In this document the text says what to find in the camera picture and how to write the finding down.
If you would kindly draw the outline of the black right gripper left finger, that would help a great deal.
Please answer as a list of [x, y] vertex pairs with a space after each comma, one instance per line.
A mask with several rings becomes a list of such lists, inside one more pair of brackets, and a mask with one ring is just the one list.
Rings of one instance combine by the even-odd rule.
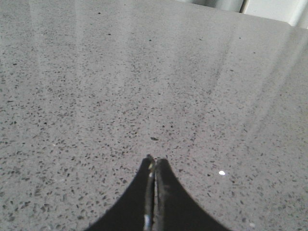
[[150, 231], [154, 218], [155, 161], [147, 155], [116, 203], [88, 231]]

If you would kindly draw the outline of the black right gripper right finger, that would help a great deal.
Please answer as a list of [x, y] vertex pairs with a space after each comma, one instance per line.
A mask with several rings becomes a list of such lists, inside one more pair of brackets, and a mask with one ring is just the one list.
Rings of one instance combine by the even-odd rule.
[[180, 184], [166, 159], [156, 165], [159, 231], [227, 231]]

